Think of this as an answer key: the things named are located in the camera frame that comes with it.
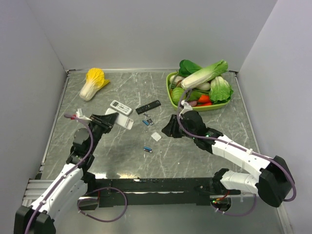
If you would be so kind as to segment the white grey-faced remote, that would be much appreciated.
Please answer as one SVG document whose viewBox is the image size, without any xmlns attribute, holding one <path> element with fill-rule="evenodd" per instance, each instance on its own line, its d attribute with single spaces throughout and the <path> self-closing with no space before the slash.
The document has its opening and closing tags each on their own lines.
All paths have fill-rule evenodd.
<svg viewBox="0 0 312 234">
<path fill-rule="evenodd" d="M 127 130 L 132 129 L 134 121 L 131 118 L 129 118 L 129 117 L 125 116 L 124 114 L 119 113 L 118 111 L 115 111 L 114 109 L 111 109 L 111 108 L 108 108 L 105 112 L 106 115 L 113 114 L 113 113 L 118 114 L 118 117 L 115 121 L 115 124 L 119 125 L 120 127 L 125 128 Z"/>
</svg>

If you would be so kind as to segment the white battery cover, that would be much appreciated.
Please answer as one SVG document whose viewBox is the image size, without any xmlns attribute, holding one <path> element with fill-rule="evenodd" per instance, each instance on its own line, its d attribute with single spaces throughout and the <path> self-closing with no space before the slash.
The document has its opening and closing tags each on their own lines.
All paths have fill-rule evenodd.
<svg viewBox="0 0 312 234">
<path fill-rule="evenodd" d="M 155 141 L 159 141 L 161 139 L 161 135 L 157 132 L 152 133 L 151 137 L 155 140 Z"/>
</svg>

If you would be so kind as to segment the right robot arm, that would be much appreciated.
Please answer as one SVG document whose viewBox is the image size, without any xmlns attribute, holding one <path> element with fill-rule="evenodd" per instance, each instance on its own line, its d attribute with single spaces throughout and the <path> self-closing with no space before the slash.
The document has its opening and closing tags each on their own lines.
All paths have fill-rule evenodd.
<svg viewBox="0 0 312 234">
<path fill-rule="evenodd" d="M 215 173 L 213 189 L 218 194 L 240 190 L 258 195 L 272 207 L 279 207 L 294 186 L 283 158 L 259 155 L 239 145 L 220 131 L 207 127 L 197 111 L 188 111 L 180 116 L 173 114 L 161 131 L 168 137 L 189 137 L 198 148 L 245 170 L 244 173 L 237 173 L 222 169 Z"/>
</svg>

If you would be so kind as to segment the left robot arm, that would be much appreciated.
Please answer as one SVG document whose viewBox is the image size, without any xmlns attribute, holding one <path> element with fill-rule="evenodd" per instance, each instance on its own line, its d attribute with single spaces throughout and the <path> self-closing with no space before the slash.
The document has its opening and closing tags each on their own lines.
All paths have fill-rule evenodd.
<svg viewBox="0 0 312 234">
<path fill-rule="evenodd" d="M 51 185 L 28 207 L 21 206 L 15 215 L 16 234 L 55 234 L 66 213 L 85 195 L 95 193 L 96 180 L 88 170 L 93 152 L 103 134 L 113 128 L 118 113 L 79 118 L 65 114 L 84 125 L 74 134 L 73 146 L 61 172 Z"/>
</svg>

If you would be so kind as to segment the white air conditioner remote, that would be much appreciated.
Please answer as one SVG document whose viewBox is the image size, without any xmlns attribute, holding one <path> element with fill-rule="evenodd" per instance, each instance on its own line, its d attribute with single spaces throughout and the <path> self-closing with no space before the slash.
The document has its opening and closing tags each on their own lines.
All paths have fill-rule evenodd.
<svg viewBox="0 0 312 234">
<path fill-rule="evenodd" d="M 132 112 L 132 109 L 131 109 L 130 107 L 128 107 L 128 106 L 122 104 L 121 102 L 119 102 L 119 101 L 117 101 L 117 100 L 113 100 L 113 101 L 110 103 L 110 106 L 111 106 L 114 110 L 116 110 L 116 111 L 122 113 L 122 114 L 125 115 L 125 116 L 129 116 L 129 115 L 131 114 L 131 112 Z"/>
</svg>

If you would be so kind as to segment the black slim remote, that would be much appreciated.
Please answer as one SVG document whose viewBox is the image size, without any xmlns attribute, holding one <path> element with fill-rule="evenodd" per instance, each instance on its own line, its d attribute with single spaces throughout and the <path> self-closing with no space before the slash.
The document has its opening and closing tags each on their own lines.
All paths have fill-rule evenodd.
<svg viewBox="0 0 312 234">
<path fill-rule="evenodd" d="M 144 112 L 147 112 L 147 111 L 149 111 L 151 109 L 154 109 L 154 108 L 156 108 L 156 107 L 158 107 L 160 105 L 161 105 L 160 101 L 156 100 L 156 101 L 153 101 L 151 103 L 148 103 L 146 105 L 143 105 L 141 107 L 136 108 L 136 113 L 138 115 L 140 115 L 140 114 L 143 114 Z"/>
</svg>

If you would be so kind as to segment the purple onion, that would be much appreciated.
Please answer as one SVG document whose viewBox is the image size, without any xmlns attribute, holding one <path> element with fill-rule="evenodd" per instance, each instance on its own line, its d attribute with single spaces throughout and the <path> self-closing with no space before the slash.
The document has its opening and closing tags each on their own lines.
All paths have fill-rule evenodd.
<svg viewBox="0 0 312 234">
<path fill-rule="evenodd" d="M 191 107 L 195 107 L 195 106 L 197 105 L 197 101 L 196 101 L 196 100 L 189 101 L 188 103 L 189 103 L 189 105 L 190 105 Z"/>
</svg>

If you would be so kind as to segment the round green cabbage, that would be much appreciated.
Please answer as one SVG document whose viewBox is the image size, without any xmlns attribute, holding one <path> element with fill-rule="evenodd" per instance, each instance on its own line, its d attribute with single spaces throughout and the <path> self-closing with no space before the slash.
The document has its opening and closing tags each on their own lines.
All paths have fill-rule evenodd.
<svg viewBox="0 0 312 234">
<path fill-rule="evenodd" d="M 171 100 L 174 105 L 178 105 L 180 98 L 182 97 L 182 100 L 186 98 L 186 94 L 184 93 L 185 90 L 181 87 L 176 87 L 171 91 Z"/>
</svg>

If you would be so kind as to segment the orange carrot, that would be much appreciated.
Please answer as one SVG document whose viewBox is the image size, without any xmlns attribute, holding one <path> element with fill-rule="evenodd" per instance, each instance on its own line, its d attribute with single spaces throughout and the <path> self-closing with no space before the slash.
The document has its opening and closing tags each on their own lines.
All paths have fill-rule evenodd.
<svg viewBox="0 0 312 234">
<path fill-rule="evenodd" d="M 210 97 L 208 95 L 201 95 L 200 98 L 197 100 L 198 103 L 207 103 L 211 102 Z"/>
</svg>

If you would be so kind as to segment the yellow napa cabbage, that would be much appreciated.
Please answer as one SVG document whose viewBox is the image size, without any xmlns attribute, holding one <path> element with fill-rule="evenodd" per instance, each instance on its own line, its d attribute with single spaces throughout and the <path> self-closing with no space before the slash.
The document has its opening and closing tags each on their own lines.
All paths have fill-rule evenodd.
<svg viewBox="0 0 312 234">
<path fill-rule="evenodd" d="M 102 69 L 91 68 L 86 73 L 85 84 L 82 87 L 79 96 L 84 101 L 90 101 L 100 89 L 109 83 L 110 80 L 105 78 L 105 74 Z"/>
</svg>

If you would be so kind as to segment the white radish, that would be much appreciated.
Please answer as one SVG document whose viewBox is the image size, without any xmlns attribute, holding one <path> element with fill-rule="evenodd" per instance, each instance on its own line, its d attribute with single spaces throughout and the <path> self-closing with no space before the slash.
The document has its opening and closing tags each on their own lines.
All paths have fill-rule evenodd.
<svg viewBox="0 0 312 234">
<path fill-rule="evenodd" d="M 205 83 L 197 85 L 196 88 L 202 91 L 209 91 L 211 88 L 211 85 L 209 82 L 205 82 Z"/>
</svg>

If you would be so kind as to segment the green bok choy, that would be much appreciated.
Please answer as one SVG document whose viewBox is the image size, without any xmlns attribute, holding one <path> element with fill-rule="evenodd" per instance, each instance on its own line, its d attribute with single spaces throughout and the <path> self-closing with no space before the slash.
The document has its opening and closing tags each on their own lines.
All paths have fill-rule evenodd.
<svg viewBox="0 0 312 234">
<path fill-rule="evenodd" d="M 231 85 L 222 76 L 217 76 L 211 81 L 209 96 L 213 104 L 228 102 L 232 94 Z"/>
</svg>

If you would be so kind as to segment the dark green spinach leaf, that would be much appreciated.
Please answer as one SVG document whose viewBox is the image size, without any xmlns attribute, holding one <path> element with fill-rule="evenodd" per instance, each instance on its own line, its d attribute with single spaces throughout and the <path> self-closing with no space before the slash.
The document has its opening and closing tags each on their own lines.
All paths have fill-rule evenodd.
<svg viewBox="0 0 312 234">
<path fill-rule="evenodd" d="M 187 77 L 199 70 L 201 70 L 202 67 L 197 65 L 196 63 L 187 60 L 187 59 L 183 59 L 180 63 L 179 63 L 179 70 L 178 70 L 178 74 L 182 77 Z"/>
</svg>

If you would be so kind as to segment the long green napa cabbage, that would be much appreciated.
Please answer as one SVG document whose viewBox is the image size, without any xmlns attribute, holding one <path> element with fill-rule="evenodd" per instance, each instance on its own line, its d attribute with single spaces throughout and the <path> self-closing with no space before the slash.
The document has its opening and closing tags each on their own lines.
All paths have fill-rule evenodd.
<svg viewBox="0 0 312 234">
<path fill-rule="evenodd" d="M 225 60 L 220 60 L 201 70 L 185 77 L 181 82 L 183 89 L 195 88 L 197 85 L 208 82 L 215 77 L 228 71 L 228 63 Z"/>
</svg>

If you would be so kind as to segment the aluminium frame rail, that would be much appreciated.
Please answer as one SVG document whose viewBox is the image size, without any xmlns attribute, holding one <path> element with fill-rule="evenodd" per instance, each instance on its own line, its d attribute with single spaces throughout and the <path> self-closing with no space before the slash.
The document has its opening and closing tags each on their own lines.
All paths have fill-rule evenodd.
<svg viewBox="0 0 312 234">
<path fill-rule="evenodd" d="M 36 200 L 45 192 L 48 186 L 49 181 L 47 180 L 30 179 L 27 183 L 23 200 Z"/>
</svg>

